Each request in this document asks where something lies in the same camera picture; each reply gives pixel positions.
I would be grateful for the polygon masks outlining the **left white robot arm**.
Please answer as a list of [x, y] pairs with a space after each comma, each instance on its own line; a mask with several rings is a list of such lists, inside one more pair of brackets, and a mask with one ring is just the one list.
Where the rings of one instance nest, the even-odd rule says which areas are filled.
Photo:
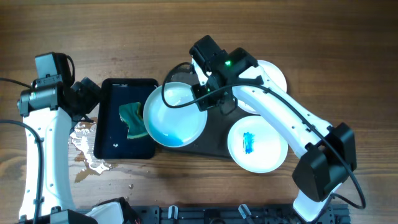
[[68, 139], [99, 102], [101, 88], [89, 78], [70, 84], [43, 78], [18, 101], [27, 138], [25, 193], [20, 223], [126, 223], [123, 198], [105, 201], [86, 214], [76, 211], [68, 170]]

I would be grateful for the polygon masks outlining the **white plate with blue water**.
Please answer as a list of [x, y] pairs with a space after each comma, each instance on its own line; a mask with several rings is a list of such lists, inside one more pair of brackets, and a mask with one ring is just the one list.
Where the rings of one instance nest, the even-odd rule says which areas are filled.
[[144, 104], [143, 120], [147, 132], [157, 143], [166, 147], [191, 144], [203, 132], [208, 113], [200, 111], [195, 104], [178, 109], [169, 108], [162, 100], [162, 92], [172, 106], [193, 100], [191, 86], [186, 83], [170, 82], [164, 90], [161, 86], [157, 87]]

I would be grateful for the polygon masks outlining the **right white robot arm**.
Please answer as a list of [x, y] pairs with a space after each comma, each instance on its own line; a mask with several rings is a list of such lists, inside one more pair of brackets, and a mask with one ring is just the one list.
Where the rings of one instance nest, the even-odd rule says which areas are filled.
[[294, 210], [307, 222], [315, 221], [335, 190], [347, 179], [357, 183], [353, 130], [345, 123], [333, 127], [311, 114], [280, 89], [260, 66], [226, 75], [212, 73], [193, 90], [195, 101], [231, 94], [261, 115], [293, 149], [299, 162], [292, 174], [300, 189]]

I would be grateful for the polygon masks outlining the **green yellow sponge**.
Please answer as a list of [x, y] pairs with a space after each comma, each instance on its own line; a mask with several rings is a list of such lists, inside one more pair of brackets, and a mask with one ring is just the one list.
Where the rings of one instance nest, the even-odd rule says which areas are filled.
[[141, 115], [141, 107], [140, 102], [128, 103], [119, 107], [121, 121], [128, 127], [127, 139], [139, 139], [149, 134]]

